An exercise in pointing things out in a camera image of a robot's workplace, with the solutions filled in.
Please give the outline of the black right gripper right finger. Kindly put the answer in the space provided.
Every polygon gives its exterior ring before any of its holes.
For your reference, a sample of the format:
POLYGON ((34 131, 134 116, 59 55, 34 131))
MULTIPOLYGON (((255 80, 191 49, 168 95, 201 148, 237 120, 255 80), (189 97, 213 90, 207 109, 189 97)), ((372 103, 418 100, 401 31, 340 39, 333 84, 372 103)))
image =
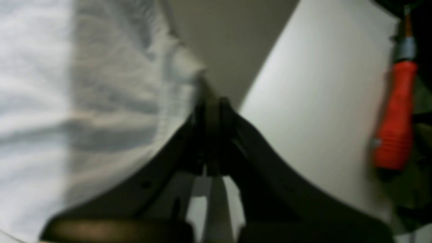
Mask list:
POLYGON ((393 243, 391 230, 294 171, 259 131, 219 100, 220 170, 240 190, 240 243, 393 243))

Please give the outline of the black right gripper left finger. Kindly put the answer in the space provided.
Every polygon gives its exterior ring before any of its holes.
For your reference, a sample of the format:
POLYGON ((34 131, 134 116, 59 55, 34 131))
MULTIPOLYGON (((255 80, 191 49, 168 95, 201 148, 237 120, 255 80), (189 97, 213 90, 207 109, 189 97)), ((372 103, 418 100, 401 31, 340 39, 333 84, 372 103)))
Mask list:
POLYGON ((198 103, 161 151, 125 181, 52 217, 40 242, 194 242, 186 214, 204 170, 204 112, 205 103, 198 103))

